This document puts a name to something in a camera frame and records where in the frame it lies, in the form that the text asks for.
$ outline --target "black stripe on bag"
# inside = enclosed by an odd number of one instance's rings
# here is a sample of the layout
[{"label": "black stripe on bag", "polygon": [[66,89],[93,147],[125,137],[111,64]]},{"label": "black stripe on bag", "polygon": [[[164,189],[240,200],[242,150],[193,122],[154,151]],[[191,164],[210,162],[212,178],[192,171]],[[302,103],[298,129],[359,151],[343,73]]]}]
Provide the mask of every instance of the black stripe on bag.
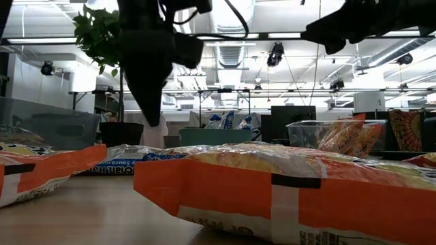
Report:
[{"label": "black stripe on bag", "polygon": [[298,178],[283,176],[280,174],[272,174],[271,184],[294,187],[294,188],[310,188],[310,189],[320,189],[321,179],[320,178]]},{"label": "black stripe on bag", "polygon": [[35,169],[34,163],[27,163],[22,165],[8,165],[5,166],[5,175],[28,173],[32,172],[33,169]]}]

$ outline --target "black cable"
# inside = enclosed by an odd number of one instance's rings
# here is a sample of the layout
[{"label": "black cable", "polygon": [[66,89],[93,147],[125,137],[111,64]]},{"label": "black cable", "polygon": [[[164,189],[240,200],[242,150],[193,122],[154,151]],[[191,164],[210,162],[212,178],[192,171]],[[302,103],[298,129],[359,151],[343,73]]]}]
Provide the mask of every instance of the black cable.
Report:
[{"label": "black cable", "polygon": [[232,10],[233,14],[236,15],[236,17],[239,19],[240,23],[243,25],[245,34],[244,37],[230,37],[227,35],[221,35],[221,34],[215,34],[215,33],[209,33],[209,34],[199,34],[199,35],[193,35],[194,37],[217,37],[217,38],[226,38],[226,39],[232,39],[232,40],[245,40],[248,37],[248,34],[250,32],[247,22],[244,20],[244,17],[240,12],[233,6],[232,3],[230,3],[230,0],[224,0],[225,3],[229,6],[229,8]]},{"label": "black cable", "polygon": [[[232,10],[232,12],[236,15],[236,17],[239,19],[240,23],[243,25],[244,27],[244,31],[245,34],[243,37],[232,37],[232,36],[228,36],[228,35],[222,35],[222,34],[216,34],[216,33],[208,33],[208,34],[197,34],[197,35],[192,35],[194,37],[216,37],[216,38],[225,38],[225,39],[230,39],[230,40],[245,40],[248,37],[248,34],[250,32],[249,27],[247,22],[244,20],[244,17],[242,16],[242,14],[240,14],[240,12],[233,6],[232,3],[230,3],[230,0],[224,0],[225,3],[227,3],[227,5],[229,6],[229,8]],[[162,11],[162,13],[166,16],[165,18],[167,18],[167,13],[166,10],[164,8],[164,4],[162,3],[162,1],[159,1],[159,7]],[[198,14],[198,11],[196,10],[187,20],[184,20],[182,22],[174,22],[174,24],[176,25],[183,25],[188,23],[190,20],[192,20],[196,15]]]},{"label": "black cable", "polygon": [[176,25],[181,25],[181,24],[184,25],[184,24],[188,23],[189,21],[191,21],[194,17],[196,17],[197,14],[198,14],[198,10],[194,11],[187,20],[184,20],[184,21],[181,21],[181,22],[174,21],[174,24],[176,24]]}]

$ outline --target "black plant pot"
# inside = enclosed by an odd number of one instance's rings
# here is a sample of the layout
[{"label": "black plant pot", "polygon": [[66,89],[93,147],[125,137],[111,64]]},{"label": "black plant pot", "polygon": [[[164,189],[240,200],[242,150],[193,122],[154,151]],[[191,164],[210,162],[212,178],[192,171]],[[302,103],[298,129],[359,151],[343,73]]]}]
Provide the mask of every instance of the black plant pot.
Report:
[{"label": "black plant pot", "polygon": [[130,122],[101,122],[102,141],[107,147],[128,144],[139,145],[144,125]]}]

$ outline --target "green leaves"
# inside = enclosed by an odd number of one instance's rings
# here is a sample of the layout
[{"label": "green leaves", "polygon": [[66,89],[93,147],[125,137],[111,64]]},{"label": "green leaves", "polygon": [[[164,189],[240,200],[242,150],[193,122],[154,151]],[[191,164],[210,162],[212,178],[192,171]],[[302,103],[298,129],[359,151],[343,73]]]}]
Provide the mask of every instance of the green leaves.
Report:
[{"label": "green leaves", "polygon": [[111,74],[113,77],[116,77],[116,75],[118,74],[118,69],[113,69]]},{"label": "green leaves", "polygon": [[106,68],[105,65],[100,66],[100,72],[98,73],[99,75],[102,75],[104,73],[104,69]]},{"label": "green leaves", "polygon": [[[118,11],[92,10],[84,4],[83,15],[79,13],[73,20],[76,44],[93,62],[98,63],[99,73],[102,74],[107,65],[118,67],[121,36]],[[116,76],[118,70],[113,69],[111,74]]]}]

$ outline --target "teal bin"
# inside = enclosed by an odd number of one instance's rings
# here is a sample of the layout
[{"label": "teal bin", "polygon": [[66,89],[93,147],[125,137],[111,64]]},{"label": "teal bin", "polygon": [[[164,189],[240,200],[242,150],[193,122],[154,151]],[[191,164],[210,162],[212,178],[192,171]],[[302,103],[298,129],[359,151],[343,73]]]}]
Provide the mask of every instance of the teal bin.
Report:
[{"label": "teal bin", "polygon": [[180,146],[218,146],[227,143],[243,143],[251,141],[252,130],[242,129],[181,129]]}]

